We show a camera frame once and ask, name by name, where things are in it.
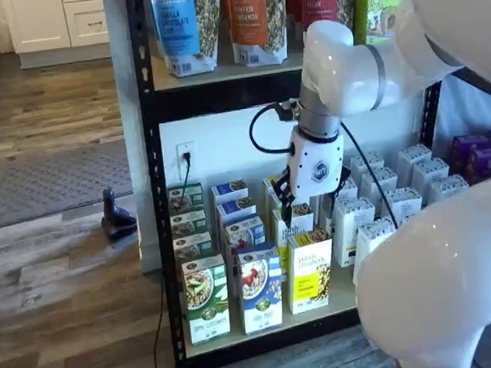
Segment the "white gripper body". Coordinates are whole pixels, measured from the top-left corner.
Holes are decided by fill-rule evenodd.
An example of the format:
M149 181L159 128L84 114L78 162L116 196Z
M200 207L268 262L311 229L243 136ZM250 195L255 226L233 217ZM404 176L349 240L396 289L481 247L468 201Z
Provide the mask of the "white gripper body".
M330 194L340 184L343 168L344 138L338 133L331 142L315 142L293 129L290 144L294 148L287 157L289 185L296 199Z

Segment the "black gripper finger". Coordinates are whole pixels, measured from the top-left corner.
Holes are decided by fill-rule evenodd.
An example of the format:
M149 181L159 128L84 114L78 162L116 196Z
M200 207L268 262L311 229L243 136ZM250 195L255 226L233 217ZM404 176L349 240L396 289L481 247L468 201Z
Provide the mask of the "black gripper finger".
M343 167L340 174L339 185L334 191L330 193L331 199L336 199L339 193L344 189L346 181L350 177L351 170L347 167Z
M292 182L291 167L287 167L270 183L278 200L281 202L281 218L287 227L292 222L292 204L296 198Z

